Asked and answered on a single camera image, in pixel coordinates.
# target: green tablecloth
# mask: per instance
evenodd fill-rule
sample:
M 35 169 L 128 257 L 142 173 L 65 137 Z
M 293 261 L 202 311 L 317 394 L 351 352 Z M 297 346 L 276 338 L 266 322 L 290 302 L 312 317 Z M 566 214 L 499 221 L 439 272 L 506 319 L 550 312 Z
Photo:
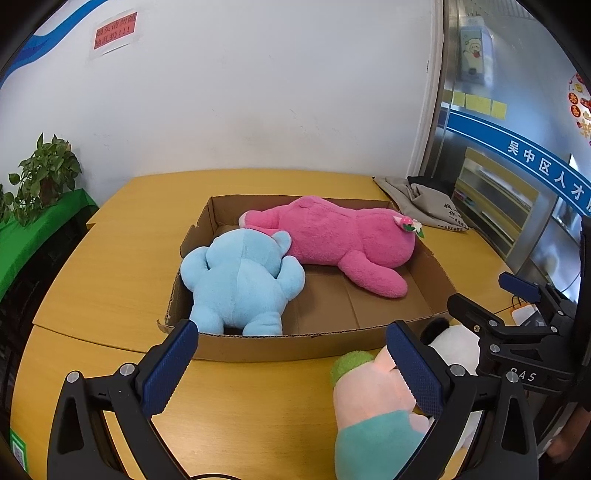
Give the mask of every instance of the green tablecloth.
M 0 226 L 0 300 L 39 247 L 86 206 L 96 204 L 84 190 L 75 190 L 65 193 L 26 227 L 20 226 L 14 217 Z

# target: potted plant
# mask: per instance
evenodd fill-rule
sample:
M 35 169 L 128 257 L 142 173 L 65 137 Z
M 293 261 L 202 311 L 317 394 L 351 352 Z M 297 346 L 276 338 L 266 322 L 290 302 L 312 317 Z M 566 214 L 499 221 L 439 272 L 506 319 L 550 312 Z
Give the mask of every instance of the potted plant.
M 12 193 L 4 193 L 4 187 L 0 183 L 0 225 L 8 223 L 10 218 L 10 204 L 12 203 Z
M 75 178 L 81 173 L 70 143 L 55 135 L 44 143 L 41 134 L 37 149 L 19 167 L 21 174 L 8 176 L 11 184 L 18 185 L 18 191 L 7 204 L 12 205 L 14 218 L 22 226 L 34 222 L 44 208 L 55 204 L 65 188 L 74 190 Z

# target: blue stripe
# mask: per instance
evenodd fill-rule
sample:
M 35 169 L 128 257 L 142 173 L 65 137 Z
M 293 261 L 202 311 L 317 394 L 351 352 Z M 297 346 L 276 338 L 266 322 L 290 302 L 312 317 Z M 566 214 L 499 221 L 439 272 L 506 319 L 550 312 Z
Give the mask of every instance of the blue stripe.
M 95 8 L 104 4 L 107 0 L 90 0 L 82 5 L 78 10 L 72 13 L 61 24 L 50 31 L 47 35 L 39 36 L 33 35 L 22 50 L 18 53 L 17 58 L 12 62 L 8 68 L 4 78 L 0 82 L 0 87 L 8 76 L 16 69 L 40 59 L 43 55 L 48 53 L 55 47 L 63 38 L 90 12 Z
M 450 111 L 447 130 L 482 145 L 530 173 L 580 215 L 591 213 L 589 180 L 540 145 L 487 120 L 455 110 Z

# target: wooden table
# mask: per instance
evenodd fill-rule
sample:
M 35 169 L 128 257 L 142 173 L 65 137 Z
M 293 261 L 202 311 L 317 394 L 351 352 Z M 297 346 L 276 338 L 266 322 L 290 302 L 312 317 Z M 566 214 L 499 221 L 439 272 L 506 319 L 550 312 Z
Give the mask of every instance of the wooden table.
M 73 369 L 110 374 L 164 339 L 156 321 L 168 305 L 178 247 L 210 196 L 234 193 L 385 198 L 369 177 L 306 171 L 197 171 L 131 180 L 91 218 L 90 232 L 35 318 L 11 422 L 27 444 L 35 480 L 46 477 L 49 431 L 65 375 Z M 460 292 L 493 312 L 511 305 L 511 295 L 497 284 L 507 267 L 476 232 L 425 230 L 425 243 Z M 333 361 L 192 361 L 154 423 L 191 475 L 332 480 Z M 110 425 L 126 467 L 142 478 L 112 419 Z

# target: blue gripper pad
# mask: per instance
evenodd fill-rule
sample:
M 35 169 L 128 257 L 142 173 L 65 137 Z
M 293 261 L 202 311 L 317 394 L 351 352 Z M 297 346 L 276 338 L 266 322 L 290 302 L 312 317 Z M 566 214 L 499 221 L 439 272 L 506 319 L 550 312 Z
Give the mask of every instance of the blue gripper pad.
M 386 346 L 419 408 L 437 420 L 443 412 L 443 389 L 435 374 L 396 323 L 388 325 Z
M 499 286 L 529 303 L 538 303 L 541 300 L 539 287 L 509 272 L 499 275 Z
M 174 341 L 143 382 L 142 411 L 148 418 L 164 411 L 197 349 L 199 333 L 194 322 L 174 333 Z

